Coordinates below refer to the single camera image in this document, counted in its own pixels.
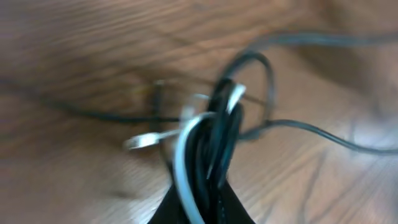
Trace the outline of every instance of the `wooden table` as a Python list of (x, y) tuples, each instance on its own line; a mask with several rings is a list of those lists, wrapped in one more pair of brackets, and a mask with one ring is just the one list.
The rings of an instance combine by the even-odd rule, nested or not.
[[(175, 116), (188, 94), (208, 93), (206, 83), (258, 35), (287, 27), (346, 31), (322, 17), (330, 10), (324, 2), (292, 0), (3, 0), (0, 223), (146, 223), (170, 182), (156, 147), (121, 150), (148, 125), (72, 116), (35, 94), (142, 115), (150, 110), (150, 89), (142, 85), (163, 79), (165, 114)], [(358, 11), (356, 18), (367, 15)], [(396, 143), (394, 125), (374, 119), (364, 86), (352, 78), (374, 71), (366, 50), (264, 52), (277, 75), (275, 117), (361, 144)], [(320, 58), (331, 64), (314, 62)], [(260, 100), (261, 73), (253, 65), (238, 77)], [(261, 108), (244, 105), (248, 127)], [(229, 181), (256, 223), (396, 223), (397, 167), (395, 157), (357, 154), (278, 128), (239, 146)]]

